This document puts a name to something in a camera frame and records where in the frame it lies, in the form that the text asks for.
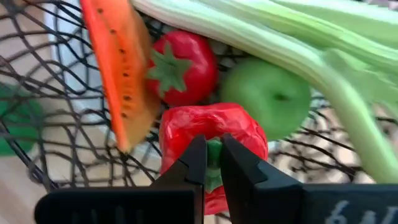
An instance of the pepper stem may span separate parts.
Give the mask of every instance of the pepper stem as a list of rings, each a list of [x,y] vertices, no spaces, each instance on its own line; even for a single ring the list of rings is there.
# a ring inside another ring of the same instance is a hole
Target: pepper stem
[[[214,189],[223,185],[220,169],[220,154],[223,148],[219,138],[207,140],[207,169],[205,190],[212,193]]]

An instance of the tomato stem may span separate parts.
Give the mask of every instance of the tomato stem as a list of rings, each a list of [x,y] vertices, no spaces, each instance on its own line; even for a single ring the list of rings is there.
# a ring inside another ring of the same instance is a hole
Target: tomato stem
[[[158,94],[161,98],[171,88],[180,92],[187,90],[183,76],[192,62],[176,58],[169,42],[165,43],[163,54],[156,50],[152,51],[152,61],[155,66],[150,68],[147,78],[159,81]]]

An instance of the plastic vegetable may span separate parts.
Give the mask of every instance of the plastic vegetable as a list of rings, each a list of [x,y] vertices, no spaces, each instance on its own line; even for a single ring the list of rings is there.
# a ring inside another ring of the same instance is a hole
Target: plastic vegetable
[[[13,98],[14,100],[0,100],[1,120],[6,125],[9,134],[17,138],[16,142],[25,152],[29,152],[35,141],[40,135],[40,123],[44,119],[43,108],[33,99],[29,99],[26,91],[17,90],[18,87],[0,83],[0,97]],[[19,104],[18,97],[27,97],[21,99]],[[0,156],[15,156],[15,152],[11,149],[7,137],[0,138]]]
[[[270,1],[240,2],[251,2],[255,5],[259,2]],[[317,44],[308,44],[270,29],[260,22],[254,21],[253,19],[256,19],[256,17],[248,19],[236,13],[236,10],[239,9],[240,11],[243,9],[249,12],[261,11],[262,13],[264,12],[263,15],[257,14],[262,17],[261,20],[264,20],[264,16],[268,15],[268,19],[274,23],[274,27],[286,27],[282,23],[287,22],[287,15],[280,15],[279,11],[279,9],[282,9],[281,12],[286,11],[284,8],[280,8],[282,6],[252,9],[246,6],[239,8],[237,6],[241,5],[235,5],[234,14],[230,14],[231,12],[217,10],[216,7],[207,6],[195,0],[134,0],[133,3],[138,10],[168,25],[232,45],[253,56],[300,75],[323,93],[332,107],[334,107],[341,124],[345,127],[356,152],[361,158],[362,166],[368,174],[379,183],[398,183],[398,159],[394,154],[393,147],[378,128],[373,112],[369,107],[369,100],[365,99],[361,95],[361,90],[345,77],[350,75],[350,73],[341,73],[340,65],[330,63],[327,59],[328,54],[323,52],[322,48],[315,48]],[[296,12],[293,14],[289,13],[291,19],[300,20],[301,16],[295,15]],[[306,19],[299,23],[292,21],[292,24],[302,26],[302,28],[297,28],[297,32],[300,32],[300,35],[304,35],[302,33],[308,31],[308,27],[313,27],[316,21]],[[322,24],[325,26],[329,25],[325,21]],[[335,36],[334,32],[337,29],[325,29],[325,31],[326,33],[324,31],[316,32],[316,36],[320,36],[321,40],[325,40],[329,35]],[[345,35],[344,30],[344,32],[340,32],[341,40],[334,44],[338,44],[338,47],[342,48],[341,50],[348,49],[350,52],[356,52],[356,55],[362,55],[367,58],[368,61],[365,63],[371,63],[371,65],[376,67],[375,74],[378,74],[377,71],[380,69],[393,70],[392,68],[398,66],[398,63],[394,62],[395,58],[398,58],[396,50],[391,50],[380,44],[370,44],[370,40],[362,42],[363,38],[358,39],[360,41],[357,43],[352,43],[350,36],[352,37],[351,34]],[[378,67],[381,64],[387,65],[387,68]]]
[[[176,30],[154,44],[149,89],[173,106],[194,105],[206,98],[218,80],[216,57],[207,40]]]
[[[196,135],[204,134],[208,139],[205,215],[228,209],[224,187],[220,186],[218,158],[221,143],[215,138],[224,133],[230,133],[257,156],[267,159],[267,140],[262,128],[235,103],[172,108],[163,114],[160,124],[161,174],[182,155]]]
[[[381,44],[398,47],[398,13],[347,0],[273,0],[290,9],[344,27]]]

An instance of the black netting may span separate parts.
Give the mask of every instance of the black netting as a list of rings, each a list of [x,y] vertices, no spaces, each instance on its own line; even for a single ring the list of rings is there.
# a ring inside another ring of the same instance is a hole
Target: black netting
[[[1,31],[0,45],[18,41],[12,54],[3,55],[0,51],[1,88],[7,88],[3,84],[5,80],[4,83],[29,92],[18,95],[17,91],[10,90],[9,96],[1,96],[0,101],[6,101],[10,106],[0,114],[0,133],[28,167],[29,177],[48,191],[60,187],[134,186],[155,180],[159,170],[156,157],[161,156],[157,134],[159,120],[140,150],[130,155],[119,153],[79,7],[69,1],[56,0],[0,2],[3,12],[0,22],[12,28]],[[37,17],[43,12],[45,17]],[[153,40],[171,29],[151,17],[143,14],[142,17]],[[63,29],[66,24],[72,27],[68,32]],[[33,39],[46,41],[34,42]],[[213,40],[211,44],[222,73],[247,56]],[[44,57],[45,50],[52,57]],[[21,62],[27,58],[30,58],[29,63]],[[40,102],[45,113],[16,113],[18,107],[29,108],[31,100]],[[217,100],[217,93],[212,100]],[[29,119],[23,122],[7,119],[10,114]],[[377,120],[386,134],[398,124],[385,116],[379,116]],[[35,128],[41,134],[37,138],[16,136],[9,132],[15,126]],[[35,142],[35,150],[24,152],[20,145],[26,141]],[[327,100],[315,91],[312,109],[302,129],[274,145],[271,162],[304,182],[366,180],[344,128],[339,125]],[[64,170],[56,168],[55,171],[54,167],[61,165]],[[218,217],[228,219],[225,214]]]

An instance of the toy vegetable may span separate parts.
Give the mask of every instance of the toy vegetable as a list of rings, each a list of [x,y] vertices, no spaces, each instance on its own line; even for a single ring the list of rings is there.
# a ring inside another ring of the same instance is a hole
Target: toy vegetable
[[[311,93],[298,75],[248,58],[231,69],[221,84],[221,100],[241,105],[273,141],[300,127],[310,111]]]
[[[224,133],[230,133],[257,156],[267,159],[267,140],[262,128],[236,103],[172,108],[163,114],[160,125],[161,174],[182,155],[196,135],[204,134],[208,140],[205,215],[228,209],[218,168],[221,143],[217,137]]]
[[[2,118],[2,121],[7,126],[7,130],[10,135],[13,137],[37,139],[40,135],[40,123],[44,118],[43,108],[33,99],[24,99],[19,106],[15,107],[18,103],[16,96],[29,96],[27,92],[22,90],[14,93],[15,88],[16,86],[4,83],[0,85],[0,97],[9,99],[14,98],[14,100],[11,101],[0,100],[0,114],[7,114]],[[15,156],[15,152],[11,149],[7,140],[8,138],[0,139],[0,156]],[[35,144],[35,142],[31,140],[16,141],[24,152],[29,152]]]
[[[148,73],[149,89],[173,106],[206,98],[218,80],[216,57],[200,35],[176,30],[154,44]]]

